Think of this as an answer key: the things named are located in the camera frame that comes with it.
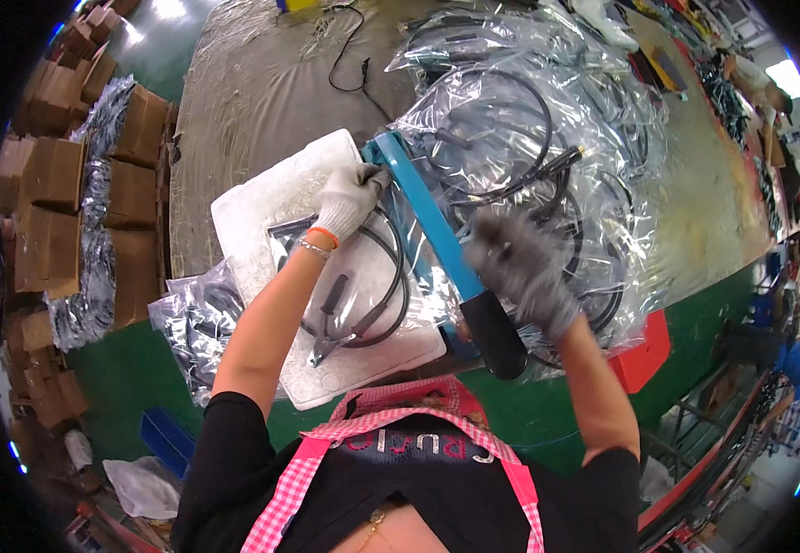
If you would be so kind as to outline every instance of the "hand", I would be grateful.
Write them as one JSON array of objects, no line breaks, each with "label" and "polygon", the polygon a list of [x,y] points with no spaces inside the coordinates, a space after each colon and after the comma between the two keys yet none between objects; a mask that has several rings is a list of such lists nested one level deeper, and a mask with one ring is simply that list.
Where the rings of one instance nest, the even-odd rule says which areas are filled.
[{"label": "hand", "polygon": [[317,194],[320,216],[311,228],[325,231],[338,248],[366,221],[390,181],[386,169],[369,163],[333,172]]},{"label": "hand", "polygon": [[581,313],[563,283],[557,240],[540,232],[524,213],[504,217],[480,214],[473,222],[464,254],[483,285],[516,304],[516,317],[559,343]]}]

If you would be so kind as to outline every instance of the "pink gingham apron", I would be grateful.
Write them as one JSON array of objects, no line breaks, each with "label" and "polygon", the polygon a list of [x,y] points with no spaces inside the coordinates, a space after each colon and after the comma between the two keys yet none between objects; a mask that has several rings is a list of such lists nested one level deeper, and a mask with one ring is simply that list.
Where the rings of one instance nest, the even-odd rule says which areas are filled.
[{"label": "pink gingham apron", "polygon": [[[396,407],[398,404],[421,402],[428,396],[433,398],[435,392],[439,399],[433,401],[440,402],[441,409]],[[356,407],[353,417],[345,419],[351,402]],[[277,548],[284,530],[301,508],[310,482],[314,480],[314,474],[330,448],[338,447],[346,438],[372,432],[413,413],[426,413],[448,420],[474,443],[488,451],[490,458],[494,456],[501,461],[516,494],[516,500],[523,508],[523,514],[531,528],[527,553],[543,552],[544,534],[538,514],[538,496],[529,468],[520,463],[513,449],[506,443],[472,422],[477,418],[486,421],[480,403],[473,394],[456,377],[442,376],[426,381],[348,392],[332,412],[329,422],[310,432],[302,432],[302,444],[280,475],[271,503],[268,503],[252,525],[243,548],[240,549],[241,553],[270,552]]]}]

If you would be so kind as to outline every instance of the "red box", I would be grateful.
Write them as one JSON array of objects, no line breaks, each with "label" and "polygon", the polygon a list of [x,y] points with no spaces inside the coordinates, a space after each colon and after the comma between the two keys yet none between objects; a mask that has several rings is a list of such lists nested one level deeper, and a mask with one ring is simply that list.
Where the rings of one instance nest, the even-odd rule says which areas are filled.
[{"label": "red box", "polygon": [[642,390],[671,354],[671,337],[667,334],[664,310],[646,317],[645,335],[645,343],[609,359],[609,366],[628,394]]}]

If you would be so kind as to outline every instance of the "factory floor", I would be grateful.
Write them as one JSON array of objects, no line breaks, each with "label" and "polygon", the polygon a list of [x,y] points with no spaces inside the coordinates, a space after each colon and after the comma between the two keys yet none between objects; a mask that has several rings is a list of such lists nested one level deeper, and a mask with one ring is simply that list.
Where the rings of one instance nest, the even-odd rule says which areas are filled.
[{"label": "factory floor", "polygon": [[[111,36],[110,53],[118,74],[178,103],[209,11],[218,0],[147,0],[129,24]],[[747,267],[665,314],[671,356],[632,401],[642,426],[656,426],[660,416],[709,373],[710,351],[723,318],[740,319],[752,295],[752,267]],[[77,370],[90,410],[84,429],[96,459],[133,460],[150,455],[139,438],[141,412],[165,407],[192,433],[199,431],[202,410],[190,397],[162,337],[140,322],[96,344],[72,351],[68,364]],[[574,471],[584,452],[563,378],[546,382],[497,382],[485,370],[459,378],[486,408],[494,432],[516,449],[561,472]],[[268,426],[276,448],[325,421],[336,402],[297,412],[286,401],[274,405]]]}]

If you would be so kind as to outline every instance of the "orange wristband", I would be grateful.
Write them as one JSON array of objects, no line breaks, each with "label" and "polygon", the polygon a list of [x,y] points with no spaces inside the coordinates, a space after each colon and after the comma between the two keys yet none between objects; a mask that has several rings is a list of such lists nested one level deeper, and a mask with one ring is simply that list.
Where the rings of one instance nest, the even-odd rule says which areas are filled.
[{"label": "orange wristband", "polygon": [[334,234],[332,234],[331,232],[329,232],[328,230],[326,230],[323,227],[310,227],[308,229],[308,234],[310,234],[311,231],[315,231],[315,230],[317,232],[319,232],[319,233],[323,233],[324,235],[330,237],[332,239],[332,243],[335,244],[335,249],[338,249],[338,247],[339,247],[339,239],[336,238]]}]

